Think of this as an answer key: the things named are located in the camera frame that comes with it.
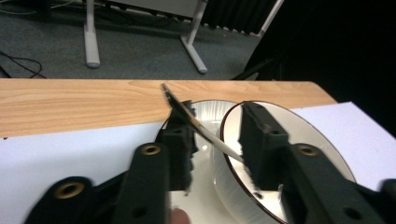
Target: dark background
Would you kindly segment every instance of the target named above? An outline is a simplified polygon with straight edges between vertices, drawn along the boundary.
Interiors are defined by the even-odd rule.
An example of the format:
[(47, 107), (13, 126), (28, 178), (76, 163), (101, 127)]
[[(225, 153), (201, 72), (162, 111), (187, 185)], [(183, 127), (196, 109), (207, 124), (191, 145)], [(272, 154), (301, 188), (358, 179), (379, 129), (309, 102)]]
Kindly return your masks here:
[(311, 80), (396, 134), (396, 6), (392, 1), (286, 0), (247, 68), (257, 79)]

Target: gray carpet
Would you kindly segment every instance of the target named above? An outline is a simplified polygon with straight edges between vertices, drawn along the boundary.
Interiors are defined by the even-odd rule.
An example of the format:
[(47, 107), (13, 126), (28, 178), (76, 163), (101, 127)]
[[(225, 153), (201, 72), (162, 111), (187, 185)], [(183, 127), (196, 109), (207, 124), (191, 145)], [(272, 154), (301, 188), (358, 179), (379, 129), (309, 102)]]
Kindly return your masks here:
[[(114, 23), (122, 23), (122, 16), (97, 12), (96, 33), (101, 58), (98, 69), (85, 65), (82, 9), (61, 7), (52, 10), (49, 18), (40, 14), (0, 13), (0, 50), (41, 62), (41, 74), (47, 78), (222, 80), (244, 70), (260, 41), (254, 35), (201, 26), (194, 42), (208, 69), (206, 75), (201, 75), (179, 40), (181, 34), (190, 30), (188, 22), (162, 19), (155, 25), (164, 27), (125, 26)], [(143, 21), (141, 23), (153, 23), (161, 18), (129, 14), (134, 20)], [(36, 64), (19, 62), (37, 69)], [(0, 56), (0, 65), (13, 77), (31, 75), (4, 56)]]

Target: white paper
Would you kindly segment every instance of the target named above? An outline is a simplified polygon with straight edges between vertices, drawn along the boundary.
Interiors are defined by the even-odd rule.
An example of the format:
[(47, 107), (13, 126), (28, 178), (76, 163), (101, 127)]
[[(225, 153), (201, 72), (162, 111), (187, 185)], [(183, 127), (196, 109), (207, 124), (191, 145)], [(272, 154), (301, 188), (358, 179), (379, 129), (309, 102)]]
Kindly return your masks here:
[(293, 109), (341, 153), (357, 183), (379, 190), (396, 178), (396, 140), (353, 103)]
[(0, 223), (23, 223), (54, 183), (69, 176), (94, 185), (129, 168), (134, 150), (153, 142), (161, 123), (0, 140)]

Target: brass insert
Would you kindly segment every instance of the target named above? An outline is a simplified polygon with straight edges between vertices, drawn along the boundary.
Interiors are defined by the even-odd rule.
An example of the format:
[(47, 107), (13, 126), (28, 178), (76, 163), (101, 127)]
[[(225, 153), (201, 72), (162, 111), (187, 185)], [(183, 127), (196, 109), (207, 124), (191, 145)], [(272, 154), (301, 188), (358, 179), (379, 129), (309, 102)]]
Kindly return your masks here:
[(70, 182), (56, 189), (54, 197), (57, 199), (69, 199), (79, 195), (84, 190), (84, 185), (78, 182)]
[(157, 146), (146, 146), (142, 148), (142, 153), (146, 156), (152, 156), (161, 151), (160, 147)]
[(303, 153), (305, 156), (317, 156), (318, 151), (312, 147), (299, 147), (300, 152)]

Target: wooden table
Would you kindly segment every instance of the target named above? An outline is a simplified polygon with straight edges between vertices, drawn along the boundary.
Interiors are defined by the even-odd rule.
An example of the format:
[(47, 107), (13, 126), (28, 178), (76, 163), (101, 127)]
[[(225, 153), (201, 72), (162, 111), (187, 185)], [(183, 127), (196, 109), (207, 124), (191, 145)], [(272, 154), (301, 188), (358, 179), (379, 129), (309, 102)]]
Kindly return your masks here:
[(0, 137), (163, 121), (170, 109), (162, 83), (181, 101), (336, 104), (312, 82), (0, 79)]

